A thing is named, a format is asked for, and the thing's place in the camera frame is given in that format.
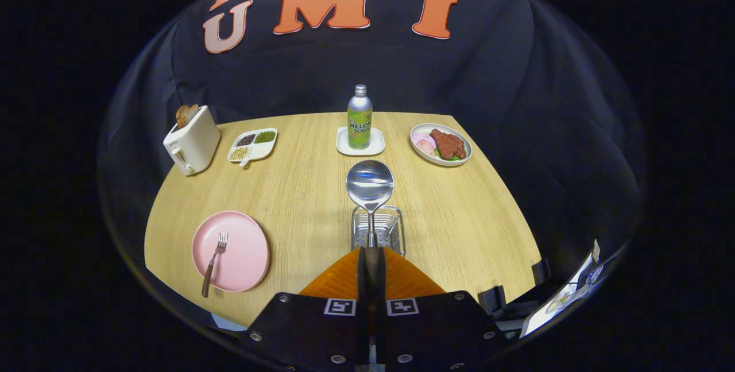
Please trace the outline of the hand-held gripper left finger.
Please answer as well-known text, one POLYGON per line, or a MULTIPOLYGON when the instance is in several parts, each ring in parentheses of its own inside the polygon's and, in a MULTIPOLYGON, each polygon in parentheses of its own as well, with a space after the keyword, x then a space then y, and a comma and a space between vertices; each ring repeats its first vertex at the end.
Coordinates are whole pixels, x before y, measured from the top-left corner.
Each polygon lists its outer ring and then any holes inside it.
POLYGON ((328 280, 351 286, 346 297, 274 294, 238 347, 277 370, 358 371, 370 361, 369 312, 365 299, 365 252, 349 252, 326 270, 328 280))

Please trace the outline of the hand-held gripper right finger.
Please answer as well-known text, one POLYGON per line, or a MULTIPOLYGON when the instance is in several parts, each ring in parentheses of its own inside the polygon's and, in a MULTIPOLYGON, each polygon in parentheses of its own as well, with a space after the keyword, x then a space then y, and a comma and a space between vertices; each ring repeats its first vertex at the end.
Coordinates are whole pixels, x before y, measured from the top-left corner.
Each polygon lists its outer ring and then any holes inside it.
POLYGON ((478 371, 506 354, 509 339, 465 290, 443 291, 381 247, 374 341, 386 371, 478 371))

